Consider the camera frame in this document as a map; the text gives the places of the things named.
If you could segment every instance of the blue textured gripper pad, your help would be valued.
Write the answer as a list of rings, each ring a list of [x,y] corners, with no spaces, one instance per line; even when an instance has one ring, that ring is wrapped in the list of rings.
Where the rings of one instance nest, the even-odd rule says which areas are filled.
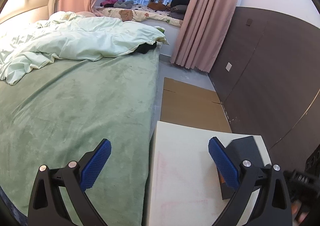
[[[240,186],[239,172],[216,140],[218,139],[212,138],[209,141],[208,149],[210,156],[226,181],[227,186],[232,187],[236,191]]]
[[[93,186],[110,154],[111,142],[106,140],[82,170],[80,182],[82,192]]]

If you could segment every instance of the pillow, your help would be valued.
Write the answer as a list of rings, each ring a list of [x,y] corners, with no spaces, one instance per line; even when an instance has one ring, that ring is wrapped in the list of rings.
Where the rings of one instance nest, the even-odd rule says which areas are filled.
[[[190,0],[172,0],[171,7],[175,7],[177,5],[188,5]]]
[[[188,6],[187,5],[177,5],[175,7],[172,7],[170,9],[171,12],[176,12],[176,13],[182,13],[185,14],[187,11]]]
[[[118,0],[114,5],[113,7],[114,8],[121,8],[121,9],[131,9],[132,6],[134,4],[134,1],[133,0],[128,0],[128,1],[125,1],[123,2],[122,0]]]
[[[184,19],[184,14],[178,13],[178,12],[170,12],[169,13],[169,17],[174,18],[174,19],[183,20]]]

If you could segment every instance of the silver bolt head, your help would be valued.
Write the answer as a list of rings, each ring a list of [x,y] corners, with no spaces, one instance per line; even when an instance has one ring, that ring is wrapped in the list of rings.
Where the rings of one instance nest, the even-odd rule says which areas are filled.
[[[251,162],[250,162],[249,160],[244,160],[244,161],[242,162],[242,164],[243,164],[244,166],[246,166],[246,167],[250,167],[250,166],[251,166]]]
[[[276,171],[279,171],[280,167],[279,167],[279,165],[273,165],[273,169],[276,170]]]
[[[47,169],[47,166],[46,165],[42,165],[41,167],[39,167],[39,170],[41,171],[41,172],[43,172],[44,170],[46,170]]]
[[[76,167],[76,165],[77,165],[77,162],[71,161],[71,162],[69,162],[68,167],[74,168],[74,167]]]

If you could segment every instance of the wall socket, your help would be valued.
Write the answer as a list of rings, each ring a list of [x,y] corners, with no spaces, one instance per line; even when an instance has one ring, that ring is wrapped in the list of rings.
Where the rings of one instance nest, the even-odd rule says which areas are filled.
[[[228,63],[227,66],[226,66],[226,70],[230,71],[231,67],[232,67],[232,64]]]

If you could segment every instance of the plush toy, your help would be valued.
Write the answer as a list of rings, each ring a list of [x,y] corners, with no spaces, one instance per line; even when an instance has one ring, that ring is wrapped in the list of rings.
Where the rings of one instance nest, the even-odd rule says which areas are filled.
[[[132,6],[134,4],[134,1],[133,0],[128,0],[128,1],[125,1],[123,2],[122,0],[118,0],[114,5],[113,7],[114,8],[121,8],[121,9],[131,9]]]
[[[163,0],[159,0],[158,2],[150,2],[147,7],[153,10],[161,11],[165,11],[167,9],[167,6],[163,4]]]

